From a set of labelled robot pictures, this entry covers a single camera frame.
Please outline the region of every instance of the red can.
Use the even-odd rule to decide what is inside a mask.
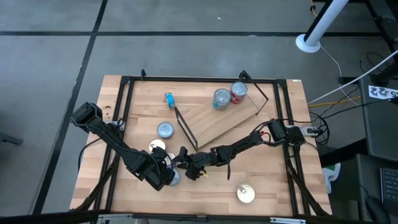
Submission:
[[[248,92],[248,87],[243,82],[235,82],[231,86],[231,103],[241,103]]]

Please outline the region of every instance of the wooden board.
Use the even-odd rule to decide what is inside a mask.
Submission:
[[[198,141],[198,148],[201,148],[259,111],[249,97],[251,94],[255,93],[248,92],[248,95],[240,104],[230,103],[225,111],[215,110],[213,108],[213,99],[211,99],[183,115],[193,136]]]
[[[112,118],[120,78],[120,76],[114,75],[104,77],[98,98],[98,106],[103,109],[103,114],[106,114],[104,119]],[[288,80],[287,84],[294,119],[309,121],[307,101],[301,82]],[[211,100],[216,89],[229,88],[229,86],[230,83],[134,82],[129,119],[124,137],[125,142],[136,149],[147,149],[150,141],[158,138],[157,125],[163,121],[168,121],[174,126],[175,133],[170,139],[165,140],[167,150],[178,154],[180,147],[185,146],[189,153],[194,153],[195,150],[182,129],[179,128],[174,111],[168,109],[164,93],[169,91],[173,93],[178,108],[184,115]],[[272,85],[260,84],[259,86],[269,97],[269,101],[262,112],[212,140],[200,151],[208,151],[210,147],[234,143],[247,136],[259,123],[277,117]],[[255,87],[248,85],[248,88],[249,91],[254,91]],[[280,97],[283,114],[286,118],[281,88]],[[259,93],[252,95],[251,99],[259,106],[262,96]],[[299,123],[296,125],[305,126],[308,124]],[[88,142],[95,138],[96,136],[90,134]],[[312,138],[306,138],[306,141],[315,144]],[[105,143],[99,141],[86,149],[70,205],[71,208],[79,206],[96,185],[105,147]],[[317,150],[305,144],[301,147],[300,155],[305,182],[309,191],[318,203],[328,213],[331,213]],[[231,161],[231,178],[229,181],[226,180],[226,166],[208,167],[206,170],[209,177],[201,177],[197,181],[187,179],[183,170],[178,170],[182,176],[181,182],[175,187],[165,186],[160,192],[157,192],[147,182],[137,180],[121,163],[114,190],[112,211],[206,213],[212,215],[292,215],[282,147],[263,145],[240,153]],[[256,191],[256,198],[250,204],[243,204],[236,198],[236,189],[242,183],[250,184]],[[105,187],[101,208],[104,208],[107,192],[108,187]],[[298,209],[300,213],[303,213],[299,192],[296,186]]]

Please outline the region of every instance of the concrete floor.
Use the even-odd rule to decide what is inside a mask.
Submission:
[[[100,5],[101,0],[0,0],[0,31],[91,31]],[[305,32],[314,19],[309,5],[307,0],[109,0],[99,29]],[[316,5],[319,11],[322,4]],[[351,3],[328,32],[377,28],[365,5]],[[18,147],[0,145],[0,216],[32,211],[88,39],[0,36],[0,131],[24,139]],[[151,76],[236,77],[245,69],[255,78],[301,79],[308,100],[335,89],[339,74],[332,59],[323,51],[305,54],[294,41],[295,37],[97,37],[76,107],[96,102],[103,75],[138,75],[142,68]],[[366,52],[389,55],[378,37],[324,37],[322,45],[347,76],[361,74],[359,60],[365,60]],[[337,93],[324,102],[341,97]],[[330,146],[364,137],[360,109],[328,122]],[[86,137],[69,127],[43,212],[68,210]]]

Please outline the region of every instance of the sticker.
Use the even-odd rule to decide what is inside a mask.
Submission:
[[[376,99],[389,99],[398,96],[398,90],[369,85],[369,96]]]

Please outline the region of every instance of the white pole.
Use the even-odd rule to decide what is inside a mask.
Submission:
[[[299,35],[296,38],[296,45],[300,50],[306,53],[317,52],[321,47],[319,40],[322,35],[330,27],[331,23],[336,19],[337,15],[348,2],[348,0],[330,1],[331,2],[327,2],[319,12],[308,32],[306,34]]]

